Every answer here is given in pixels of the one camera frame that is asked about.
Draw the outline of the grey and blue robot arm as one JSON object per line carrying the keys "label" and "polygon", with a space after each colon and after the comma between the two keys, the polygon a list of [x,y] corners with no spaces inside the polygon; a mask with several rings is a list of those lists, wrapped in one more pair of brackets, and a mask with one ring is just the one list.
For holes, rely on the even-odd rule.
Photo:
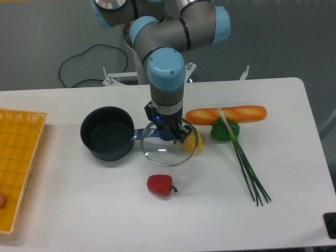
{"label": "grey and blue robot arm", "polygon": [[228,11],[210,1],[177,1],[179,18],[165,21],[164,1],[91,1],[101,26],[130,23],[131,46],[150,85],[148,119],[167,128],[183,143],[191,127],[183,124],[186,77],[182,53],[226,39],[231,30]]}

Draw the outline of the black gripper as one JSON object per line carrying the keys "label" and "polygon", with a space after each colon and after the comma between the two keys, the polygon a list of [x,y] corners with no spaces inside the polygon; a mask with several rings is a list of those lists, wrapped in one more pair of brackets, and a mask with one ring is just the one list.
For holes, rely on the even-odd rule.
{"label": "black gripper", "polygon": [[182,124],[182,111],[180,108],[177,112],[172,114],[159,113],[158,109],[152,106],[150,101],[144,107],[147,118],[154,122],[154,125],[159,129],[168,128],[173,135],[173,143],[176,144],[179,140],[184,143],[187,137],[192,133],[192,128],[189,125]]}

